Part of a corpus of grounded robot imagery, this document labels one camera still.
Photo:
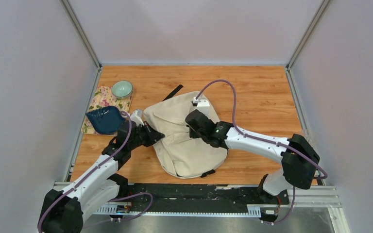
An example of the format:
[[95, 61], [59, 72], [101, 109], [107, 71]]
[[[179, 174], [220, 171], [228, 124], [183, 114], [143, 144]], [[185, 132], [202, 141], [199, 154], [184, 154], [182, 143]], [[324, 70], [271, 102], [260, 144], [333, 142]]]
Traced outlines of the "beige canvas backpack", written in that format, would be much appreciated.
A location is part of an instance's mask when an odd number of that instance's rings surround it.
[[214, 148], [200, 138], [189, 136], [185, 118], [193, 111], [192, 100], [198, 91], [180, 94], [147, 107], [146, 122], [164, 138], [153, 145], [161, 167], [179, 179], [196, 178], [217, 169], [228, 155], [224, 148]]

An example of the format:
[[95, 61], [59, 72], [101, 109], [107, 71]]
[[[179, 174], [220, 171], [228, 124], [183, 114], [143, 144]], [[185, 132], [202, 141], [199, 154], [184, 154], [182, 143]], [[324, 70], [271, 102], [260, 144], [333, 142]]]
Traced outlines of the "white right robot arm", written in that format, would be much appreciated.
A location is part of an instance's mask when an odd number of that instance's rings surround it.
[[290, 187], [311, 187], [320, 157], [302, 135], [285, 138], [250, 132], [229, 122], [215, 123], [198, 110], [189, 113], [185, 121], [193, 138], [214, 148], [243, 150], [281, 164], [276, 172], [262, 178], [257, 190], [261, 202], [272, 202]]

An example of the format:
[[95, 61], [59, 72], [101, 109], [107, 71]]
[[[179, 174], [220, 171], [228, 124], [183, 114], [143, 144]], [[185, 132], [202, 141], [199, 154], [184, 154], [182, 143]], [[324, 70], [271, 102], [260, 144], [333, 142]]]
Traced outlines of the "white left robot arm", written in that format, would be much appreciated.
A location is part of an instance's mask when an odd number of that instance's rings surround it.
[[131, 158], [134, 149], [150, 147], [164, 137], [147, 122], [124, 121], [86, 172], [63, 189], [52, 189], [45, 195], [38, 231], [79, 233], [89, 217], [106, 202], [127, 199], [128, 180], [117, 171]]

